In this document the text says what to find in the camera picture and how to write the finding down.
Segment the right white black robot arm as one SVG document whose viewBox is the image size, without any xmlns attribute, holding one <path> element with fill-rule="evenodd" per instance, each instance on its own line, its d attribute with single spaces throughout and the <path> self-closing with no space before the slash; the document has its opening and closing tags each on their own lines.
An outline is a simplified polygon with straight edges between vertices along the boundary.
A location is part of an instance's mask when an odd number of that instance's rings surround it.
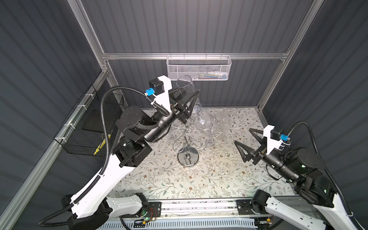
<svg viewBox="0 0 368 230">
<path fill-rule="evenodd" d="M 290 148 L 290 135 L 299 125 L 306 126 L 313 149 Z M 245 163 L 252 161 L 254 165 L 263 161 L 267 170 L 274 170 L 281 179 L 292 184 L 294 191 L 321 213 L 322 219 L 308 216 L 261 189 L 256 191 L 249 202 L 249 207 L 254 213 L 277 216 L 302 230 L 363 229 L 329 173 L 308 123 L 303 121 L 296 123 L 286 135 L 271 125 L 266 126 L 264 130 L 251 128 L 249 131 L 260 143 L 260 147 L 254 150 L 235 141 L 242 160 Z"/>
</svg>

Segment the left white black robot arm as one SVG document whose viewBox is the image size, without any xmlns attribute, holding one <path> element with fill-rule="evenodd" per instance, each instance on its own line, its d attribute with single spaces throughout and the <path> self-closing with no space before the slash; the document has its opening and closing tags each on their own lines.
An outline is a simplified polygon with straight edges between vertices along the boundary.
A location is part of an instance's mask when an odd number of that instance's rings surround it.
<svg viewBox="0 0 368 230">
<path fill-rule="evenodd" d="M 109 139 L 105 140 L 107 153 L 102 168 L 81 192 L 66 198 L 66 206 L 60 211 L 72 212 L 65 222 L 69 229 L 96 230 L 112 217 L 147 214 L 149 202 L 142 193 L 119 199 L 107 195 L 150 154 L 150 143 L 164 137 L 175 120 L 186 123 L 190 118 L 199 91 L 183 94 L 179 89 L 171 89 L 167 93 L 167 109 L 157 103 L 156 98 L 144 94 L 157 110 L 151 117 L 139 107 L 131 106 L 117 120 L 116 126 L 123 133 L 120 141 L 110 149 Z"/>
</svg>

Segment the chrome wine glass rack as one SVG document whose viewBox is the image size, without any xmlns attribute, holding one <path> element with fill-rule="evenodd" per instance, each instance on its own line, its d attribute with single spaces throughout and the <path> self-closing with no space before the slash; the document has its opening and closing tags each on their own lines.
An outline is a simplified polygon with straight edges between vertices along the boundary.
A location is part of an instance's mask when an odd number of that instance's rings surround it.
<svg viewBox="0 0 368 230">
<path fill-rule="evenodd" d="M 205 150 L 212 143 L 213 139 L 208 137 L 195 141 L 192 132 L 200 131 L 207 132 L 213 127 L 212 124 L 205 126 L 204 128 L 193 129 L 192 125 L 185 124 L 182 127 L 172 126 L 174 131 L 181 131 L 182 134 L 178 135 L 174 139 L 172 148 L 177 153 L 176 158 L 180 165 L 186 168 L 194 167 L 199 162 L 199 150 Z"/>
</svg>

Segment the items in white basket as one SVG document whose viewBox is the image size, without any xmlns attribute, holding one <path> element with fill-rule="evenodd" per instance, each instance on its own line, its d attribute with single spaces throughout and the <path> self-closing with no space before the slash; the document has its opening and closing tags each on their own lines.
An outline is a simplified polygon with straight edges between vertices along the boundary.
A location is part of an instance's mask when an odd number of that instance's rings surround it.
<svg viewBox="0 0 368 230">
<path fill-rule="evenodd" d="M 204 72 L 204 73 L 199 73 L 196 78 L 198 78 L 198 79 L 227 80 L 228 79 L 228 73 L 227 72 L 221 72 L 221 71 Z"/>
</svg>

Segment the floral table mat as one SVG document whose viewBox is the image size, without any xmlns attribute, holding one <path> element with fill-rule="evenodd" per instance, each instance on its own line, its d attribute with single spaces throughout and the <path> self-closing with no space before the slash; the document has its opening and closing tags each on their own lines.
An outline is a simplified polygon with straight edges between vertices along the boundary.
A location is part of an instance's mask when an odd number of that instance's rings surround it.
<svg viewBox="0 0 368 230">
<path fill-rule="evenodd" d="M 232 125 L 227 141 L 199 150 L 199 162 L 191 168 L 177 161 L 173 142 L 167 137 L 151 145 L 152 152 L 130 174 L 123 177 L 109 193 L 112 198 L 143 193 L 154 199 L 193 199 L 251 197 L 261 189 L 273 196 L 292 196 L 293 189 L 283 179 L 275 180 L 276 173 L 264 163 L 244 163 L 235 141 L 251 148 L 259 143 L 249 133 L 250 128 L 263 129 L 255 108 L 231 108 Z M 206 132 L 192 132 L 195 141 L 206 138 Z"/>
</svg>

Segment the yellow black striped tool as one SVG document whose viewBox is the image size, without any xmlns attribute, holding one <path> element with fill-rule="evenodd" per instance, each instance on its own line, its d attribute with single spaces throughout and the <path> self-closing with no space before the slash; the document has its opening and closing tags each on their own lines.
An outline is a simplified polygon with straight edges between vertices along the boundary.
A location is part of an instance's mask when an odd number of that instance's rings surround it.
<svg viewBox="0 0 368 230">
<path fill-rule="evenodd" d="M 97 146 L 95 152 L 93 153 L 93 156 L 97 156 L 98 154 L 100 154 L 101 156 L 104 156 L 103 147 L 105 146 L 105 144 L 106 144 L 106 137 L 104 134 L 102 134 L 102 141 Z"/>
</svg>

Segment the black pad in basket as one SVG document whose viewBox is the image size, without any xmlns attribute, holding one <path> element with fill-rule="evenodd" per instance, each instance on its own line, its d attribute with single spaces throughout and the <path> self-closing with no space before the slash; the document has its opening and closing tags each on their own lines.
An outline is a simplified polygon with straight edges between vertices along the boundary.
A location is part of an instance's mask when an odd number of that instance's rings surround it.
<svg viewBox="0 0 368 230">
<path fill-rule="evenodd" d="M 111 125 L 114 120 L 114 113 L 105 112 L 104 120 L 106 124 L 106 129 L 109 131 L 111 129 Z M 85 123 L 82 126 L 82 130 L 93 131 L 103 133 L 101 112 L 97 109 L 94 109 L 91 114 L 87 117 Z"/>
</svg>

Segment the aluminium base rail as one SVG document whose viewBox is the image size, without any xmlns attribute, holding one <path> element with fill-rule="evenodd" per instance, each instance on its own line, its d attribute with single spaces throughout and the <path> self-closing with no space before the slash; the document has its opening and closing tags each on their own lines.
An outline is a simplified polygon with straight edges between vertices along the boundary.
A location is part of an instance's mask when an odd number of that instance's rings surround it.
<svg viewBox="0 0 368 230">
<path fill-rule="evenodd" d="M 256 214 L 251 199 L 207 198 L 160 200 L 158 216 L 144 225 L 135 218 L 112 218 L 101 230 L 294 230 L 275 215 Z"/>
</svg>

